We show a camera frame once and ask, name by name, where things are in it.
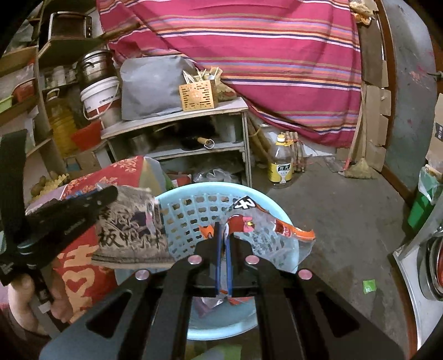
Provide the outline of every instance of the wooden basket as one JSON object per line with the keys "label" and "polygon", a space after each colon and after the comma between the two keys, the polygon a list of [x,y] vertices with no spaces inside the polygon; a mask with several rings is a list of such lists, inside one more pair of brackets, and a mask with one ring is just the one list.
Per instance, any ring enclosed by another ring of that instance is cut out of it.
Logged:
{"label": "wooden basket", "polygon": [[180,85],[179,92],[183,111],[213,109],[218,105],[214,80]]}

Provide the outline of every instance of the blue plastic basket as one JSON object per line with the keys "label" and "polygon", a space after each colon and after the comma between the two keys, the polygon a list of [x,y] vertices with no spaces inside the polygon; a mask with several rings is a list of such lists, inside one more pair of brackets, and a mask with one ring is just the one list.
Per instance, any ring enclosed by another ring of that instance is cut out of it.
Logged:
{"label": "blue plastic basket", "polygon": [[[183,186],[157,197],[164,209],[164,222],[169,252],[179,260],[194,252],[195,244],[203,240],[199,225],[213,224],[229,206],[249,195],[273,216],[292,224],[283,209],[257,190],[243,185],[206,182]],[[248,234],[240,237],[250,241]],[[298,264],[298,249],[291,252],[288,261]],[[120,283],[133,271],[116,271]],[[203,318],[192,307],[187,338],[189,340],[218,340],[244,333],[257,326],[254,301],[232,306],[227,302],[217,306]]]}

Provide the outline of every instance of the concrete floor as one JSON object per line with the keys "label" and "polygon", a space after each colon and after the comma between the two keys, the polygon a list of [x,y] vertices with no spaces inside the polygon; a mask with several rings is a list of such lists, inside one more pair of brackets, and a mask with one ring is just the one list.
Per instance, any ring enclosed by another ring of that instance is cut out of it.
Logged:
{"label": "concrete floor", "polygon": [[[392,277],[389,254],[407,237],[408,210],[400,195],[378,174],[347,179],[332,173],[324,158],[309,158],[306,172],[290,187],[270,188],[266,172],[255,168],[254,188],[274,199],[294,225],[314,229],[312,253],[300,266],[314,271],[408,354],[404,308]],[[363,280],[377,291],[364,295]],[[259,359],[256,329],[221,342],[242,344],[242,359]]]}

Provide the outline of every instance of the pink cloth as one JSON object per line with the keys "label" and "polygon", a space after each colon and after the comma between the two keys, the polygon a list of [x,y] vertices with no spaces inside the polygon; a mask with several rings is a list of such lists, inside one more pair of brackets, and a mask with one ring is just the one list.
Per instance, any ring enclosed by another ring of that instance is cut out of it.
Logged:
{"label": "pink cloth", "polygon": [[350,145],[361,58],[348,0],[97,0],[97,8],[105,31],[143,24],[109,44],[118,62],[181,53],[219,66],[266,122]]}

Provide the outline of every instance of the gray cloth cover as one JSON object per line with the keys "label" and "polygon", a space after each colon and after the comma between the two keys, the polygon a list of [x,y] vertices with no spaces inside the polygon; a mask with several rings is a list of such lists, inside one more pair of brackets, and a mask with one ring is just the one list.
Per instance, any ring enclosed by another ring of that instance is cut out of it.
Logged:
{"label": "gray cloth cover", "polygon": [[123,82],[123,120],[139,120],[182,110],[179,85],[186,84],[183,70],[195,67],[179,55],[127,59],[120,68]]}

